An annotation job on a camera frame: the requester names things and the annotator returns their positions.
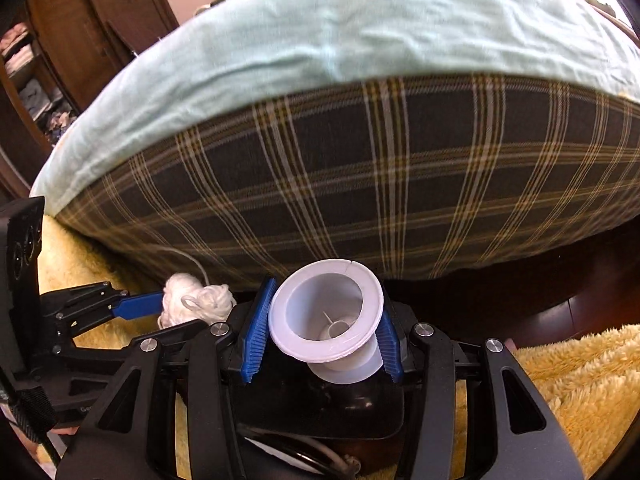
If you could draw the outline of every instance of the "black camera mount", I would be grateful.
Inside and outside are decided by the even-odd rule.
[[[124,317],[148,314],[160,295],[129,298],[109,283],[96,283],[39,296],[42,200],[18,201],[0,216],[7,217],[7,269],[17,268],[15,245],[34,233],[31,257],[23,251],[20,272],[8,272],[5,280],[11,308],[5,303],[0,315],[11,330],[1,350],[10,359],[0,379],[18,423],[38,441],[44,443],[54,426],[80,426],[60,461],[58,480],[176,479],[176,393],[188,407],[193,480],[317,477],[255,442],[346,480],[353,476],[286,436],[378,439],[401,428],[406,437],[396,478],[448,480],[459,380],[466,381],[467,395],[465,479],[583,478],[551,410],[498,340],[482,346],[451,341],[418,322],[409,306],[385,297],[399,373],[381,369],[357,384],[329,384],[269,341],[260,371],[245,383],[244,342],[261,293],[273,286],[267,277],[253,303],[238,304],[226,322],[208,327],[191,321],[135,338],[120,350],[76,348],[73,337],[118,311],[128,310]]]

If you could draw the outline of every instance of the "black plastic bracket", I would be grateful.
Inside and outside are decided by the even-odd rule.
[[[465,480],[584,478],[558,421],[501,342],[451,342],[426,323],[410,341],[424,354],[424,370],[397,479],[449,479],[456,380],[467,386]]]
[[[450,339],[436,328],[429,329],[429,336],[420,336],[415,330],[410,333],[411,343],[424,353],[424,368],[414,393],[412,427],[396,471],[398,480],[448,480],[450,476],[456,365]]]
[[[128,295],[110,282],[93,283],[43,294],[40,309],[45,320],[53,318],[60,335],[74,338],[113,319],[111,311]]]
[[[482,480],[511,478],[514,471],[519,478],[582,480],[564,431],[511,352],[488,340],[479,355],[484,377],[468,384],[468,447],[477,465],[488,465]]]
[[[148,462],[149,420],[152,407],[158,405],[154,389],[162,353],[161,344],[153,341],[155,346],[149,351],[140,346],[133,349],[91,408],[65,453],[58,478],[163,478]]]
[[[245,478],[228,386],[220,371],[220,354],[236,334],[228,324],[219,325],[219,335],[203,330],[191,345],[188,425],[193,480]]]

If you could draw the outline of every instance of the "black cable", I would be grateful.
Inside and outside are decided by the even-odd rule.
[[[9,377],[4,373],[2,367],[0,367],[0,392],[2,400],[9,405],[9,409],[13,413],[17,427],[25,434],[25,436],[38,444],[42,444],[47,454],[50,456],[51,461],[55,466],[60,463],[60,455],[53,443],[47,436],[46,431],[39,430],[36,425],[30,423],[30,419],[26,410],[23,408],[22,397],[15,391]]]

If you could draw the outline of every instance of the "fluffy carpet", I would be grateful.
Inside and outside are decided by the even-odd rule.
[[[158,289],[142,274],[101,246],[45,217],[43,247],[38,258],[40,291],[110,280],[131,292]],[[156,329],[155,319],[113,320],[76,339],[79,346],[121,348],[132,336]],[[640,325],[625,326],[580,340],[523,348],[516,358],[556,414],[574,448],[585,476],[590,477],[613,452],[640,410]],[[453,478],[463,474],[466,442],[466,396],[456,394],[456,448]],[[190,478],[186,441],[186,408],[176,407],[178,474]],[[44,460],[44,454],[38,454]],[[393,478],[393,468],[367,477]]]

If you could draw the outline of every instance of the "shelf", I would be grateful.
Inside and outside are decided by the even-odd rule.
[[[29,60],[9,76],[9,79],[15,85],[15,88],[18,92],[22,90],[27,85],[29,80],[33,77],[33,72],[36,68],[36,63],[38,63],[39,57],[40,54],[34,53],[31,60]]]
[[[49,157],[51,145],[22,104],[4,64],[0,66],[0,87],[0,147],[11,161],[11,171],[3,172],[0,164],[0,179],[7,181],[14,196],[28,196],[29,184]]]
[[[40,125],[38,124],[38,120],[40,120],[40,119],[43,117],[43,115],[44,115],[45,113],[47,113],[47,112],[51,111],[52,109],[53,109],[53,106],[51,105],[51,103],[49,103],[48,105],[46,105],[45,107],[43,107],[43,108],[42,108],[42,110],[40,110],[40,112],[39,112],[35,117],[33,117],[33,118],[32,118],[32,119],[33,119],[33,122],[35,122],[35,123],[36,123],[36,126],[38,127],[38,129],[39,129],[40,131],[42,130],[42,128],[41,128],[41,127],[40,127]]]
[[[28,45],[33,41],[33,36],[30,31],[22,33],[15,41],[9,46],[7,50],[2,53],[4,61],[9,61],[9,58],[16,54],[22,47]]]

